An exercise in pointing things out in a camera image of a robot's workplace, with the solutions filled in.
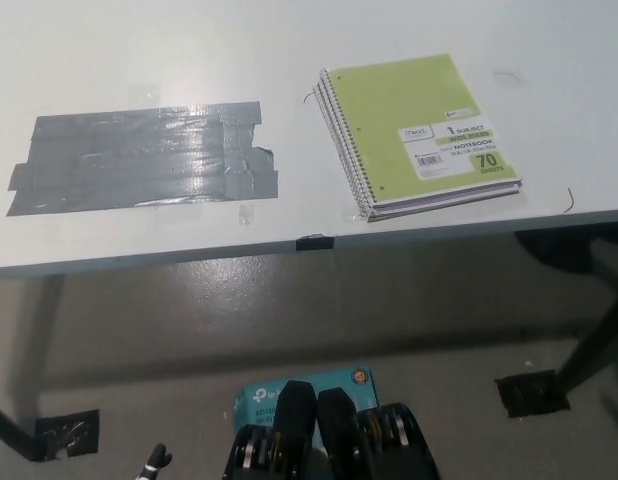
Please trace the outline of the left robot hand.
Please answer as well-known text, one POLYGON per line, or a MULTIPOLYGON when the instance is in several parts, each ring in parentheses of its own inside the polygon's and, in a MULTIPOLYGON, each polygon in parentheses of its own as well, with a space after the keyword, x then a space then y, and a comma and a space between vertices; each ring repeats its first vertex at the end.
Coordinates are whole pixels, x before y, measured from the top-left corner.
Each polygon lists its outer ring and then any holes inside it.
POLYGON ((171 453, 163 443, 158 443, 142 467, 136 480, 156 480, 162 469, 167 467, 173 459, 171 453))

